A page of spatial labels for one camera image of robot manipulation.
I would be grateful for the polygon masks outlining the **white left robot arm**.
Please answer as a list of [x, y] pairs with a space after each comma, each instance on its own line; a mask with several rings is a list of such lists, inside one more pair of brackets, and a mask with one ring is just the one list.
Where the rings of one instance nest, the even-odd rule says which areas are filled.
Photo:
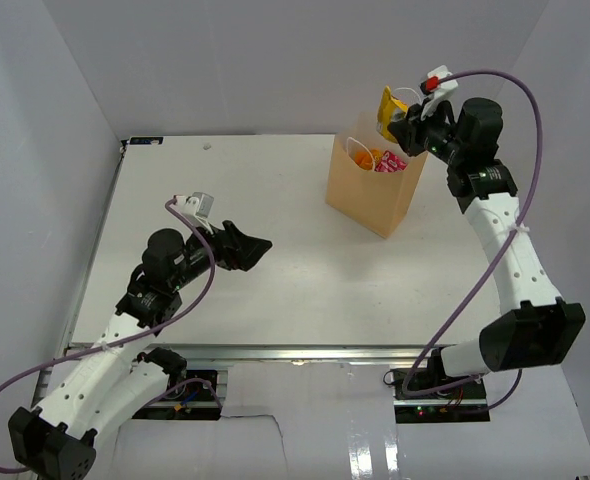
[[82, 479], [97, 449], [149, 401], [174, 399], [186, 387], [186, 361], [145, 348], [182, 304], [180, 291], [213, 267], [248, 271], [271, 249], [233, 222], [198, 227], [189, 238], [174, 229], [153, 233], [125, 295], [91, 353], [33, 409], [8, 422], [15, 459], [43, 479]]

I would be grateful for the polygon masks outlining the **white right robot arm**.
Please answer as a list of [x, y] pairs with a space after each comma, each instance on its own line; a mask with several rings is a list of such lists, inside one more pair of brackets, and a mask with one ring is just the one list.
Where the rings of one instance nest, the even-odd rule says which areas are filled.
[[388, 126], [407, 155], [430, 153], [446, 164], [449, 191], [480, 241], [500, 304], [499, 318], [475, 339], [429, 353], [423, 395], [447, 399], [489, 373], [557, 365], [586, 321], [536, 254], [514, 179], [496, 157], [502, 128], [500, 105], [485, 98], [466, 100], [458, 115], [447, 101], [429, 116], [415, 104]]

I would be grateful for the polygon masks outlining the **orange yellow snack bag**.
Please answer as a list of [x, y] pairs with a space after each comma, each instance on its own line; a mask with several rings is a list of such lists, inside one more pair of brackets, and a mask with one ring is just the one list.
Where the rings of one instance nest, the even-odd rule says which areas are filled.
[[357, 166], [363, 170], [375, 170], [381, 161], [382, 152], [377, 149], [359, 150], [353, 155], [353, 160]]

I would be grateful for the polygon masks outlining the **pink red snack packet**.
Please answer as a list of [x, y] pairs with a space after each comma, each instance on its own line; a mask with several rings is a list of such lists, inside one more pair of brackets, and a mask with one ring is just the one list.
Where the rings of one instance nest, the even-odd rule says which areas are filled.
[[395, 173], [404, 171], [408, 163], [390, 150], [386, 150], [380, 157], [374, 170], [379, 173]]

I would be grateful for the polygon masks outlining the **yellow snack bar wrapper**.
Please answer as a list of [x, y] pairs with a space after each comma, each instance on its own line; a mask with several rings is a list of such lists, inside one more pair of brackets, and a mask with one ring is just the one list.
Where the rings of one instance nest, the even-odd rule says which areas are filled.
[[388, 126], [403, 120], [407, 111], [408, 105], [395, 97], [389, 86], [385, 86], [376, 116], [377, 132], [387, 141], [396, 143], [396, 138], [389, 132]]

